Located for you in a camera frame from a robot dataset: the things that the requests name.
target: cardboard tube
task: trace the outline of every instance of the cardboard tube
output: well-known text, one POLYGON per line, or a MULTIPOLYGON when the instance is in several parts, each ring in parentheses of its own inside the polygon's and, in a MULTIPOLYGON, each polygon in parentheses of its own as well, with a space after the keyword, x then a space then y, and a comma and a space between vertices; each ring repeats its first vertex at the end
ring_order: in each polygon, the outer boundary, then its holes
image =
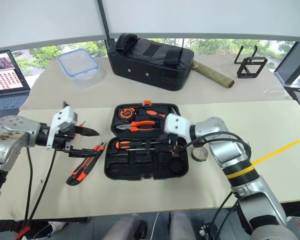
POLYGON ((196 60, 193 60, 191 68, 226 88, 231 88, 235 84, 235 81, 230 77, 227 77, 222 73, 213 70, 210 67, 207 67, 206 65, 203 65, 202 63, 196 60))

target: laptop screen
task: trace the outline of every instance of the laptop screen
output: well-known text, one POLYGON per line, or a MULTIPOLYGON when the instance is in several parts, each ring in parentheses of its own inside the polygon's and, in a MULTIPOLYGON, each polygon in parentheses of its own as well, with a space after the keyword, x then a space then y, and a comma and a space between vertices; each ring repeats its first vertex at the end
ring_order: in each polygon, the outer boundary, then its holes
POLYGON ((0 51, 0 94, 27 90, 30 88, 11 52, 0 51))

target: beige tabletop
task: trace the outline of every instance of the beige tabletop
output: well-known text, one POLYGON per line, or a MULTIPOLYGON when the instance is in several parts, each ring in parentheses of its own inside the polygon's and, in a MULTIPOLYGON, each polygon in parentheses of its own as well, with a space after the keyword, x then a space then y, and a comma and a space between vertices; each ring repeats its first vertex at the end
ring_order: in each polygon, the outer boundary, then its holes
POLYGON ((237 78, 240 65, 234 64, 235 57, 194 57, 200 63, 234 79, 233 87, 225 88, 192 70, 179 91, 169 91, 117 76, 112 72, 108 58, 96 58, 103 71, 103 81, 85 89, 77 89, 54 59, 33 85, 21 109, 58 109, 62 107, 62 101, 67 101, 74 108, 101 108, 141 103, 144 100, 177 105, 291 100, 279 80, 266 67, 257 78, 237 78))
MULTIPOLYGON (((182 116, 194 123, 220 117, 229 130, 238 134, 252 148, 251 161, 300 140, 300 106, 293 100, 254 101, 179 105, 182 116)), ((101 133, 101 136, 78 135, 76 148, 92 148, 101 140, 114 137, 110 131, 112 107, 74 109, 78 122, 101 133)), ((59 109, 24 110, 19 114, 42 123, 51 122, 59 109)), ((33 208, 53 155, 52 150, 36 146, 30 149, 34 176, 31 204, 33 208)), ((87 178, 77 186, 66 180, 82 162, 63 152, 55 163, 35 218, 71 218, 140 212, 206 209, 219 207, 230 192, 230 185, 211 154, 207 161, 196 162, 189 154, 189 170, 180 178, 141 181, 111 180, 104 174, 105 154, 87 178)), ((255 166, 280 202, 300 200, 300 143, 255 166)), ((29 182, 26 149, 22 149, 2 186, 0 219, 24 217, 29 182)), ((231 206, 231 198, 226 206, 231 206)))

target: laptop keyboard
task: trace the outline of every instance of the laptop keyboard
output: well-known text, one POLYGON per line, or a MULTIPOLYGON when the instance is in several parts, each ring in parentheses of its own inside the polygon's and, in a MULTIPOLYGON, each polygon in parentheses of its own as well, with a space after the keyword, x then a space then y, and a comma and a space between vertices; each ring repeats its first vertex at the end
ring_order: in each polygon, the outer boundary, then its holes
POLYGON ((25 102, 28 95, 9 96, 0 98, 0 110, 18 109, 25 102))

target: plastic food container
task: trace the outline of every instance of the plastic food container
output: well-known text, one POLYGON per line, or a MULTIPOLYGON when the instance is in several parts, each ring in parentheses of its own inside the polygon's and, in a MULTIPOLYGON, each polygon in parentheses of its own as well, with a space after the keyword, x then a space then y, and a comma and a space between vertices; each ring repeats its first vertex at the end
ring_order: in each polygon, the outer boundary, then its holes
POLYGON ((78 89, 84 89, 102 81, 98 63, 83 48, 63 53, 57 59, 64 74, 78 89))

